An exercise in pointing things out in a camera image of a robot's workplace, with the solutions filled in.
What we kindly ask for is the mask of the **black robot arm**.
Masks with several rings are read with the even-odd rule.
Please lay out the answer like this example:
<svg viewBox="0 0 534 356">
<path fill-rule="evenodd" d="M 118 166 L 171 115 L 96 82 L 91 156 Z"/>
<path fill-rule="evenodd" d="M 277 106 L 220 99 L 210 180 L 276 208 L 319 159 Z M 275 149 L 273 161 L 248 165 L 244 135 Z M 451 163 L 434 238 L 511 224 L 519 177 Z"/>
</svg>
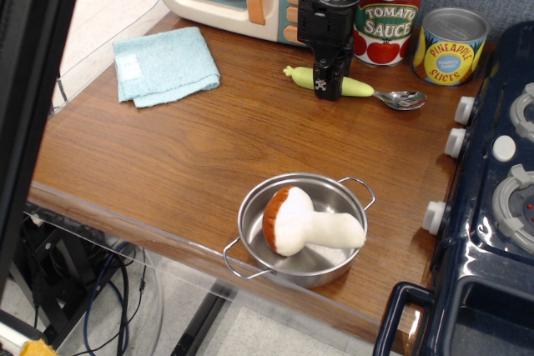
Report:
<svg viewBox="0 0 534 356">
<path fill-rule="evenodd" d="M 360 0 L 298 0 L 297 39 L 312 49 L 317 98 L 337 101 L 350 72 Z"/>
</svg>

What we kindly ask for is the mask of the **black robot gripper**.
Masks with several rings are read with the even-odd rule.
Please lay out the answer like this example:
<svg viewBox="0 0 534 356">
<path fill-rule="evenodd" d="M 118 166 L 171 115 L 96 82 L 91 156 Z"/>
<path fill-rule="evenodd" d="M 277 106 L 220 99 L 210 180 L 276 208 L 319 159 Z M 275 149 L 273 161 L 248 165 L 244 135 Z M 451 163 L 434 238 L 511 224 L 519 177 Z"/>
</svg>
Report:
<svg viewBox="0 0 534 356">
<path fill-rule="evenodd" d="M 343 81 L 350 74 L 353 58 L 353 20 L 352 7 L 341 7 L 330 0 L 298 0 L 297 40 L 313 51 L 317 98 L 337 101 L 342 96 Z"/>
</svg>

